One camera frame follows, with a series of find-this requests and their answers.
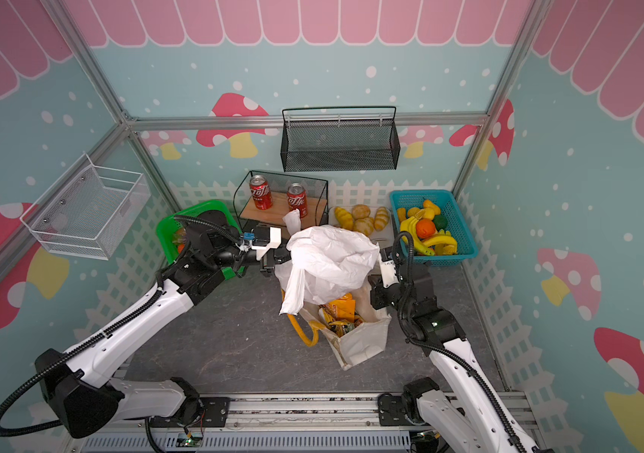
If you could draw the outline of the white plastic grocery bag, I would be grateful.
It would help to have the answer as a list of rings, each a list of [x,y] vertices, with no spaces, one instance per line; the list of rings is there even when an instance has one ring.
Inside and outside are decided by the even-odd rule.
[[[284,290],[280,312],[291,315],[363,287],[380,256],[368,237],[329,225],[300,230],[283,249],[290,260],[275,266],[275,276]]]

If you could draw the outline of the canvas tote bag yellow handles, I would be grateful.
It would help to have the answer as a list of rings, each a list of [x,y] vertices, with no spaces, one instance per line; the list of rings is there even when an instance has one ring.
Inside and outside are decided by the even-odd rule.
[[[386,349],[388,330],[392,321],[386,309],[376,310],[371,304],[371,285],[350,294],[355,301],[356,320],[352,329],[337,334],[333,321],[326,321],[324,306],[306,304],[298,315],[288,315],[295,332],[307,347],[327,343],[340,366],[348,370],[371,359]]]

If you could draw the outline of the yellow snack bag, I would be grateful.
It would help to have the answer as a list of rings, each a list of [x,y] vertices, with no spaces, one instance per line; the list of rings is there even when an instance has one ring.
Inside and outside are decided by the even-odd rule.
[[[357,301],[352,294],[345,294],[323,305],[320,315],[324,324],[338,337],[345,336],[364,323],[363,317],[357,312]]]

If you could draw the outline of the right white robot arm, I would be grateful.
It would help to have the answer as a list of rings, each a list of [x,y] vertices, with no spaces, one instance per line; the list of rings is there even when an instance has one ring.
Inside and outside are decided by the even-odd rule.
[[[459,403],[429,377],[418,379],[401,396],[409,423],[433,428],[452,452],[545,450],[504,405],[453,313],[439,306],[426,266],[386,260],[368,281],[373,306],[395,309],[406,342],[421,348]]]

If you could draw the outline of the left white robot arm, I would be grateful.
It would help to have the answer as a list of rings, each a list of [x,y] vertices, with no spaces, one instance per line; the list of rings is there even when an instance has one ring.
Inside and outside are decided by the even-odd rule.
[[[184,232],[184,247],[161,269],[154,286],[136,303],[85,342],[64,352],[40,356],[42,394],[74,439],[119,420],[165,418],[182,427],[199,422],[205,407],[185,379],[123,381],[115,376],[139,348],[180,315],[204,301],[225,280],[225,270],[259,266],[265,273],[286,262],[282,233],[256,226],[244,233],[223,211],[174,217]]]

